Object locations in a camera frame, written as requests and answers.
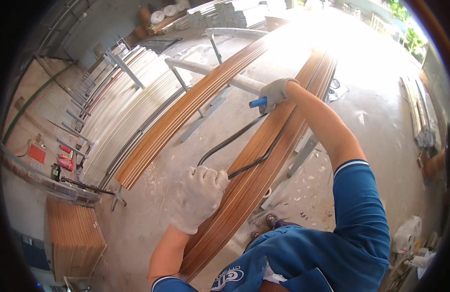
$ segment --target brown wood-grain plank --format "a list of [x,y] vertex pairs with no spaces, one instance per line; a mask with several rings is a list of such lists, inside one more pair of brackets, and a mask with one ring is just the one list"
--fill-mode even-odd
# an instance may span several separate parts
[[[316,65],[310,66],[308,60],[300,73],[298,73],[297,79],[302,85],[310,82],[317,64],[318,62],[316,62]],[[314,75],[308,90],[322,98],[334,68],[335,62],[333,59],[330,55],[325,55],[321,62],[321,67]],[[292,111],[295,109],[295,105],[292,103],[286,103],[280,105],[280,107],[291,108]],[[231,188],[228,187],[225,191],[221,208],[213,215],[211,220],[200,226],[201,232],[198,232],[196,236],[191,238],[191,242],[188,242],[180,270],[181,277],[186,281],[191,281],[231,239],[236,230],[260,202],[263,194],[272,184],[283,164],[292,153],[299,137],[308,129],[307,123],[298,109],[296,109],[288,122],[289,124],[286,126],[283,135],[276,143],[269,158],[257,167],[243,173],[236,183],[232,180]],[[258,129],[258,132],[261,130],[261,134],[268,130],[264,126],[263,123]],[[246,147],[253,146],[254,144],[250,141]]]
[[47,216],[55,280],[90,276],[106,248],[94,210],[47,200]]
[[283,44],[285,32],[292,29],[295,28],[290,25],[280,27],[249,44],[202,78],[147,132],[118,170],[117,181],[131,190],[165,144],[205,102],[272,45]]

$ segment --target metal bar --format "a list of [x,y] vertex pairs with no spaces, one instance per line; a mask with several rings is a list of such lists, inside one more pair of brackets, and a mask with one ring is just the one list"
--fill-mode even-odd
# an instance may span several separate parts
[[216,97],[210,102],[210,106],[213,106],[219,99],[227,95],[228,92],[233,88],[233,85],[228,85],[226,88],[224,88],[221,92],[217,94]]
[[106,51],[105,54],[113,60],[115,63],[118,64],[118,66],[126,73],[128,76],[135,82],[136,85],[138,85],[140,88],[145,89],[146,87],[140,82],[140,80],[136,77],[136,75],[129,69],[129,67],[126,65],[126,63],[121,59],[118,55],[113,54],[110,51]]
[[81,156],[84,157],[85,159],[88,158],[87,155],[83,154],[82,152],[80,152],[80,151],[77,150],[76,148],[70,146],[70,144],[61,141],[59,138],[57,138],[56,141],[57,141],[58,143],[60,143],[61,145],[68,147],[69,149],[71,149],[71,151],[74,151],[74,153],[76,153],[77,155],[81,155]]
[[91,146],[94,145],[94,143],[93,143],[91,140],[87,139],[86,137],[82,136],[79,132],[77,132],[76,130],[74,130],[74,129],[71,128],[70,126],[66,125],[66,124],[64,123],[64,121],[61,122],[61,125],[63,125],[63,127],[65,127],[66,129],[68,129],[69,131],[71,131],[73,134],[75,134],[75,135],[78,136],[79,138],[81,138],[81,139],[87,141]]
[[247,29],[247,28],[234,28],[234,27],[211,27],[205,29],[205,34],[210,37],[213,35],[233,35],[241,37],[255,37],[261,38],[267,35],[268,31]]
[[186,83],[184,82],[183,78],[181,78],[181,75],[180,75],[180,73],[178,73],[178,70],[175,67],[172,67],[172,66],[170,66],[170,69],[173,72],[173,74],[175,74],[175,76],[178,79],[178,81],[180,81],[180,84],[183,87],[184,91],[188,92],[189,88],[186,85]]
[[[166,58],[165,63],[167,63],[170,68],[183,68],[202,75],[207,75],[215,69],[212,66],[173,58]],[[259,96],[261,89],[265,86],[265,84],[261,82],[240,74],[233,77],[229,84],[257,96]]]
[[209,41],[212,44],[212,48],[214,49],[215,55],[217,56],[218,64],[222,64],[222,55],[220,54],[217,44],[214,41],[214,35],[209,36]]
[[89,112],[86,111],[82,105],[80,105],[76,100],[72,99],[71,100],[72,103],[74,103],[84,114],[87,114],[88,116],[90,116]]
[[66,178],[66,177],[62,177],[61,178],[61,182],[63,182],[63,183],[64,182],[68,182],[70,184],[75,184],[75,185],[78,185],[80,187],[84,187],[84,188],[89,189],[89,190],[93,190],[93,191],[97,191],[97,192],[104,192],[106,194],[113,195],[113,196],[116,195],[114,192],[109,192],[109,191],[106,191],[106,190],[102,190],[102,189],[99,189],[97,187],[94,187],[94,186],[91,186],[91,185],[87,185],[87,184],[83,184],[81,182],[78,182],[78,181],[75,181],[75,180],[72,180],[72,179]]
[[68,114],[70,114],[70,116],[75,118],[79,123],[81,123],[82,125],[85,125],[85,121],[83,119],[81,119],[80,117],[78,117],[77,115],[73,114],[68,108],[66,109],[66,112]]
[[300,154],[298,154],[298,157],[293,163],[293,166],[287,173],[287,177],[291,178],[292,175],[295,174],[295,172],[300,168],[300,166],[303,164],[303,162],[308,158],[308,156],[311,154],[311,152],[314,150],[315,146],[317,145],[318,141],[314,139],[313,137],[310,137],[306,145],[304,145],[303,149],[301,149]]
[[191,136],[191,134],[196,131],[196,129],[210,116],[210,114],[212,114],[218,107],[220,107],[222,105],[222,103],[226,100],[225,97],[217,100],[216,103],[214,103],[213,106],[211,106],[204,114],[204,116],[202,118],[200,118],[199,120],[196,120],[193,125],[191,125],[191,127],[189,127],[186,132],[183,133],[183,135],[181,135],[181,142],[185,142],[189,136]]
[[6,130],[6,133],[3,137],[3,144],[6,145],[6,142],[8,142],[9,136],[11,135],[12,129],[14,129],[14,127],[16,126],[19,118],[24,114],[24,112],[26,111],[26,109],[29,107],[29,105],[35,100],[35,98],[37,97],[37,95],[39,95],[39,93],[48,86],[48,84],[50,84],[53,80],[55,80],[58,76],[60,76],[63,72],[65,72],[67,69],[69,69],[75,62],[72,62],[71,64],[69,64],[68,66],[66,66],[63,70],[59,71],[58,73],[56,73],[55,75],[53,75],[53,77],[51,77],[50,79],[47,80],[47,82],[45,82],[42,86],[40,86],[39,89],[37,89],[37,91],[32,94],[31,97],[29,97],[29,99],[26,101],[26,103],[24,103],[24,105],[22,106],[22,108],[18,111],[17,115],[14,117],[14,119],[12,120],[11,124],[9,125],[8,129]]
[[232,27],[211,27],[206,28],[205,33],[209,38],[210,43],[212,44],[212,48],[214,49],[215,55],[217,56],[217,60],[219,64],[222,64],[222,55],[218,50],[217,44],[214,40],[214,35],[234,35],[234,36],[243,36],[243,37],[256,37],[261,38],[268,34],[268,31],[254,30],[254,29],[245,29],[245,28],[232,28]]

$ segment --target gloved hand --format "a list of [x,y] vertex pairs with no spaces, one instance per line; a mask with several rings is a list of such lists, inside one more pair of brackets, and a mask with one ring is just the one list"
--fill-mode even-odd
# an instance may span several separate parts
[[199,225],[220,206],[220,201],[230,183],[225,171],[215,171],[203,165],[188,167],[177,186],[169,222],[176,229],[195,234]]
[[288,98],[287,91],[285,90],[285,86],[288,81],[293,81],[300,83],[293,78],[282,78],[272,81],[261,89],[261,93],[259,94],[259,98],[263,98],[267,96],[267,103],[265,105],[259,106],[260,114],[268,114],[271,110],[275,108],[275,105],[282,100]]

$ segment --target sandal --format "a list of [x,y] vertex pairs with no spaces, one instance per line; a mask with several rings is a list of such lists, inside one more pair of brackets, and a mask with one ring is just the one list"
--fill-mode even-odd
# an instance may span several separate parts
[[251,232],[251,240],[256,239],[258,236],[260,236],[260,232],[259,231],[252,231]]
[[275,213],[269,213],[266,216],[266,224],[270,229],[274,229],[275,223],[280,220],[280,218],[275,215]]

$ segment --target hand tool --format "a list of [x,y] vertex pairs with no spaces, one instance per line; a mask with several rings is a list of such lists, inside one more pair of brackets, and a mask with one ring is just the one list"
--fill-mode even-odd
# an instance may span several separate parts
[[267,96],[249,102],[249,108],[256,108],[267,103]]

